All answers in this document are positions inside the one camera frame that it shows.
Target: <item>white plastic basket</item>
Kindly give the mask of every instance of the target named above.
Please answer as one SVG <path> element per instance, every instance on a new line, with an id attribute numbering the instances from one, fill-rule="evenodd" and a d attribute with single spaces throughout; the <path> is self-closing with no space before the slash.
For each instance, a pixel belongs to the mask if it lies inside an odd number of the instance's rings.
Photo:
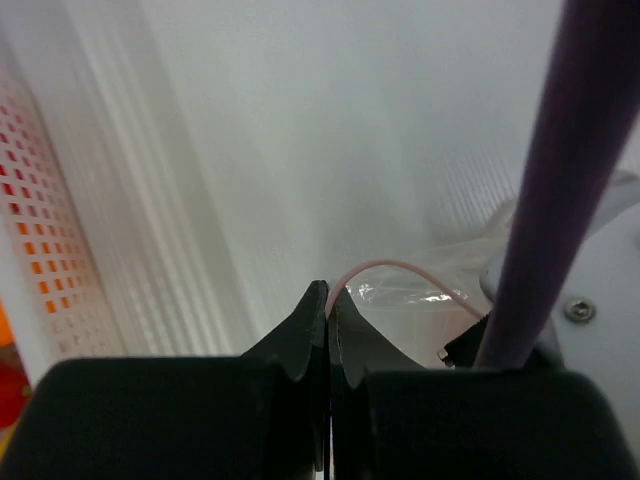
<path id="1" fill-rule="evenodd" d="M 32 383 L 70 357 L 123 354 L 29 95 L 0 74 L 0 299 Z"/>

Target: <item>pink cable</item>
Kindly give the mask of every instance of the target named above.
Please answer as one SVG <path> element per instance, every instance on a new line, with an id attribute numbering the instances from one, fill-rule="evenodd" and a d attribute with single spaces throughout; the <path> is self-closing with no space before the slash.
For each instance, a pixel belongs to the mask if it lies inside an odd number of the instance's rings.
<path id="1" fill-rule="evenodd" d="M 433 283 L 436 287 L 438 287 L 444 293 L 449 295 L 451 297 L 451 300 L 456 302 L 458 305 L 460 305 L 463 309 L 465 309 L 474 317 L 478 319 L 481 319 L 482 317 L 484 317 L 483 313 L 478 311 L 473 305 L 471 305 L 464 298 L 462 298 L 461 295 L 454 292 L 451 288 L 447 287 L 445 284 L 443 284 L 440 280 L 438 280 L 436 277 L 431 275 L 429 272 L 421 269 L 420 267 L 416 267 L 415 265 L 411 265 L 410 263 L 407 263 L 407 262 L 402 262 L 400 260 L 388 260 L 388 259 L 370 260 L 368 262 L 361 263 L 360 265 L 356 265 L 347 273 L 345 273 L 342 277 L 340 277 L 338 281 L 335 283 L 335 285 L 331 287 L 331 290 L 329 291 L 329 295 L 327 296 L 327 303 L 325 304 L 325 307 L 324 307 L 324 313 L 326 317 L 329 318 L 329 315 L 331 315 L 331 311 L 333 310 L 333 307 L 336 303 L 336 299 L 338 298 L 338 295 L 340 294 L 340 291 L 347 285 L 347 282 L 349 280 L 351 280 L 353 277 L 355 277 L 359 273 L 369 268 L 379 267 L 381 265 L 402 268 L 404 270 L 409 270 L 410 272 L 413 272 L 416 275 L 421 276 L 428 282 Z"/>

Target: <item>red object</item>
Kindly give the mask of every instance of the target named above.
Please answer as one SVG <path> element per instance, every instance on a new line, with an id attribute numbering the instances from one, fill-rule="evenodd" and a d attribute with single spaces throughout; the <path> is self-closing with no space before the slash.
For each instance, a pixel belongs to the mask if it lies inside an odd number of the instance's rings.
<path id="1" fill-rule="evenodd" d="M 0 428 L 15 423 L 30 394 L 27 377 L 14 368 L 0 364 Z"/>

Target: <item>dark purple rod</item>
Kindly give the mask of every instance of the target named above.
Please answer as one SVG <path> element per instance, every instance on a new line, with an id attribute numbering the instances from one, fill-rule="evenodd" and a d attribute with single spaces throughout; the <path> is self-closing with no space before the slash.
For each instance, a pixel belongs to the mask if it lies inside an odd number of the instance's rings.
<path id="1" fill-rule="evenodd" d="M 476 367 L 521 367 L 640 106 L 640 0 L 569 0 Z"/>

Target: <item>screw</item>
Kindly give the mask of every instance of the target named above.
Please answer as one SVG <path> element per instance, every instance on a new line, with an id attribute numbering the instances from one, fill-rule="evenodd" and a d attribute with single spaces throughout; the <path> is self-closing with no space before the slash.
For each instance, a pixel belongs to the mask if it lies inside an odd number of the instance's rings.
<path id="1" fill-rule="evenodd" d="M 596 316 L 596 306 L 587 298 L 572 298 L 564 305 L 564 315 L 573 323 L 589 323 Z"/>

